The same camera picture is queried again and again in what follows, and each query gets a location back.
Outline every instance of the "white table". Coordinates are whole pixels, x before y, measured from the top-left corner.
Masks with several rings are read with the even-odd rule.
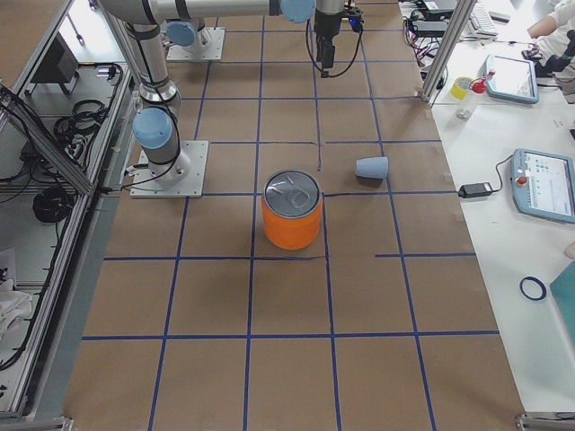
[[[506,3],[498,2],[491,10],[509,13]],[[523,34],[526,39],[524,29],[512,19],[499,39],[528,41],[517,38]],[[540,88],[536,105],[486,96],[468,121],[455,117],[458,100],[449,93],[452,82],[458,76],[476,76],[490,53],[520,57],[521,49],[525,46],[460,43],[449,61],[447,87],[433,115],[457,187],[483,181],[498,187],[495,164],[519,147],[575,158],[575,140],[569,133],[575,106],[558,89]],[[509,163],[500,170],[503,191],[481,200],[462,200],[462,208],[509,364],[526,411],[575,411],[575,347],[561,315],[552,297],[531,302],[518,287],[526,276],[549,286],[562,272],[571,262],[563,250],[575,241],[575,225],[520,214],[511,197]]]

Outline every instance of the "mounting plate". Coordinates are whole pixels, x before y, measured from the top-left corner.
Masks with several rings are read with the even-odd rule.
[[[174,45],[168,50],[166,60],[169,63],[199,63],[207,61],[220,61],[224,50],[224,36],[226,29],[215,27],[212,29],[212,42],[208,49],[198,53],[189,52],[186,49]]]
[[[184,178],[173,184],[169,189],[158,184],[156,180],[149,181],[130,189],[132,198],[201,198],[208,161],[208,141],[181,141],[181,150],[191,160],[190,172]],[[146,154],[142,151],[138,163],[147,163]],[[152,178],[148,169],[136,172],[134,182],[146,181]]]

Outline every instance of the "black cable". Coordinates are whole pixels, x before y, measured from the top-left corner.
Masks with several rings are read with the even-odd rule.
[[[573,420],[575,419],[575,412],[572,411],[559,411],[553,414],[555,416],[554,419],[551,418],[534,418],[537,420],[549,420],[552,422],[561,422],[563,420]]]
[[[449,79],[449,69],[447,69],[446,66],[446,77],[443,78],[443,85],[441,86],[441,88],[439,89],[438,93],[435,95],[435,97],[433,98],[433,102],[431,103],[431,108],[433,108],[433,105],[435,105],[436,100],[438,99],[439,95],[441,94],[441,92],[443,91],[444,88],[446,88],[446,84],[447,84],[447,79]]]
[[[50,171],[48,171],[47,169],[44,169],[44,172],[42,172],[42,174],[49,176],[50,178],[53,179],[53,181],[44,181],[44,180],[39,180],[38,178],[34,177],[34,173],[36,171],[36,168],[38,167],[38,164],[33,164],[32,168],[31,168],[31,172],[30,175],[32,177],[32,179],[34,180],[34,182],[37,182],[39,184],[48,184],[48,185],[55,185],[55,184],[61,184],[60,181],[58,181],[58,175],[56,173],[52,173]]]
[[[18,180],[19,178],[23,177],[26,174],[26,168],[28,168],[28,162],[24,162],[22,168],[18,171],[18,173],[5,178],[0,178],[0,182],[12,182],[14,180]]]
[[[110,97],[110,102],[108,106],[105,106],[104,103],[97,100],[86,100],[86,101],[79,101],[76,103],[72,109],[72,115],[68,117],[63,117],[59,119],[56,125],[53,128],[53,133],[48,131],[46,125],[38,115],[38,113],[24,100],[22,100],[17,94],[12,92],[9,88],[0,84],[0,94],[7,96],[10,101],[12,101],[18,108],[23,110],[32,120],[32,122],[38,127],[38,129],[42,132],[42,134],[48,139],[50,143],[52,143],[60,152],[68,156],[75,164],[81,166],[81,168],[85,171],[88,167],[86,164],[86,160],[89,160],[89,152],[91,147],[83,148],[80,154],[75,154],[73,151],[68,150],[66,148],[71,144],[72,139],[74,139],[75,135],[81,136],[89,136],[92,134],[97,133],[102,126],[102,122],[108,117],[110,113],[111,105],[116,99],[116,95],[118,92],[119,84],[123,80],[124,70],[122,67],[116,63],[88,63],[88,64],[81,64],[80,66],[111,66],[114,69],[114,72],[109,71],[109,78],[108,80],[111,81],[118,76],[117,82],[113,85],[112,95]],[[97,110],[81,110],[82,107],[85,105],[94,104],[98,107]],[[8,113],[13,115],[15,118],[18,118],[19,121],[24,124],[24,119],[15,110],[9,109],[4,105],[0,104],[0,108],[6,110]],[[28,137],[28,140],[31,142],[31,145],[36,153],[40,153],[35,147],[33,139],[31,138],[30,130],[26,127],[24,132]],[[84,155],[84,162],[78,162],[78,158],[81,155]]]
[[[30,175],[30,176],[28,177],[28,180],[26,181],[26,184],[24,184],[24,186],[23,186],[15,195],[9,197],[8,199],[1,200],[1,201],[0,201],[0,204],[5,204],[6,202],[10,202],[11,200],[14,200],[14,199],[18,198],[18,197],[28,188],[28,186],[30,185],[31,180],[32,180],[32,176]]]
[[[148,163],[138,163],[138,164],[133,164],[132,166],[129,166],[128,168],[126,168],[126,170],[124,171],[124,176],[127,177],[132,171],[130,170],[133,169],[134,171],[140,170],[140,169],[146,169],[149,166]]]
[[[22,356],[22,353],[24,353],[26,351],[26,348],[28,347],[28,342],[30,341],[30,337],[32,334],[32,328],[34,327],[34,323],[38,319],[38,316],[40,314],[40,308],[41,308],[42,300],[44,298],[44,295],[46,294],[46,291],[48,290],[48,288],[50,286],[50,279],[52,278],[52,275],[54,274],[54,269],[56,266],[56,259],[58,257],[58,254],[59,254],[61,248],[62,248],[62,243],[63,243],[62,239],[64,236],[64,232],[66,231],[67,227],[70,224],[71,214],[72,214],[72,212],[70,212],[70,214],[66,218],[66,222],[65,222],[64,227],[62,229],[61,236],[59,238],[59,241],[57,241],[57,243],[56,243],[54,253],[52,254],[52,259],[50,260],[50,263],[49,263],[48,274],[46,275],[46,279],[44,281],[44,284],[42,285],[41,290],[37,293],[39,300],[36,303],[34,313],[32,314],[32,316],[29,319],[26,319],[26,321],[28,321],[29,324],[28,324],[28,329],[26,330],[26,335],[24,336],[24,340],[22,341],[22,344],[19,347],[13,349],[14,353],[12,356],[10,356],[7,360],[0,362],[0,372],[5,371],[8,368],[10,368],[11,366],[13,366],[14,364],[16,364],[18,362],[18,359],[20,359],[20,357]]]
[[[136,30],[134,29],[133,26],[130,26],[130,29],[133,32],[136,32]],[[144,52],[144,49],[142,48],[142,44],[141,42],[136,39],[140,54],[142,55],[142,58],[144,59],[144,66],[146,67],[146,71],[148,73],[148,77],[150,78],[150,80],[153,79],[152,77],[152,69],[150,68],[150,65],[147,62],[147,58],[146,58],[146,54]],[[157,93],[158,97],[160,98],[160,101],[162,101],[162,104],[164,106],[164,108],[162,109],[166,114],[168,114],[170,116],[170,119],[172,120],[173,126],[176,129],[176,136],[178,139],[178,145],[180,145],[180,130],[178,129],[178,119],[176,118],[176,116],[173,114],[173,112],[170,110],[170,107],[168,106],[168,103],[166,102],[166,100],[164,99],[164,97],[162,96],[162,94],[160,93],[160,91],[154,86],[154,90]],[[122,191],[124,189],[130,189],[134,186],[139,186],[141,184],[146,184],[147,182],[151,182],[151,181],[155,181],[159,178],[162,178],[164,175],[166,175],[169,171],[172,170],[173,166],[176,164],[178,160],[178,155],[173,157],[172,163],[170,164],[170,166],[168,167],[168,169],[166,169],[164,172],[162,172],[160,175],[157,175],[153,178],[150,178],[148,180],[143,180],[143,181],[139,181],[139,182],[133,182],[131,184],[126,184],[124,186],[121,186],[119,188],[119,191]]]
[[[501,178],[501,173],[499,170],[499,167],[505,163],[506,161],[508,161],[511,157],[513,157],[513,154],[511,154],[510,156],[508,156],[505,160],[502,160],[501,162],[497,163],[495,165],[495,172],[497,172],[497,176],[500,177],[500,187],[496,190],[493,191],[493,193],[497,192],[497,191],[502,191],[503,190],[503,179]]]
[[[312,54],[312,49],[310,47],[309,44],[309,30],[310,30],[310,21],[311,20],[307,20],[307,23],[305,24],[305,46],[307,47],[307,55],[309,56],[309,59],[312,61],[312,64],[314,65],[314,67],[319,71],[322,72],[322,68],[319,67],[317,65],[317,63],[314,60],[314,55]],[[343,71],[339,72],[336,75],[327,75],[328,78],[337,78],[342,76],[343,74],[345,74],[348,70],[351,69],[351,67],[353,66],[353,64],[356,61],[356,58],[358,56],[359,53],[359,45],[361,44],[361,39],[363,37],[363,27],[361,28],[361,30],[359,31],[359,35],[358,35],[358,42],[356,43],[356,49],[355,52],[353,53],[353,58],[349,61],[347,67],[345,69],[343,69]]]

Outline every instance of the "yellow tape roll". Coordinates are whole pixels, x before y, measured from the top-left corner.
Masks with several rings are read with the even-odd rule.
[[[456,99],[462,101],[469,91],[469,85],[471,84],[472,80],[473,78],[468,78],[466,76],[457,78],[451,87],[451,94],[453,94]]]

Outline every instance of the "blue ring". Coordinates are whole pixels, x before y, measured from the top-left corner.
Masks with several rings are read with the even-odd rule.
[[[540,288],[541,288],[541,296],[529,296],[526,292],[525,292],[525,288],[523,287],[523,284],[526,281],[533,281],[534,283],[536,283]],[[547,296],[547,288],[545,287],[543,281],[541,281],[539,278],[537,277],[525,277],[523,278],[520,282],[519,282],[519,290],[521,290],[521,293],[523,294],[523,296],[525,298],[527,298],[530,301],[543,301],[545,299],[545,297]]]

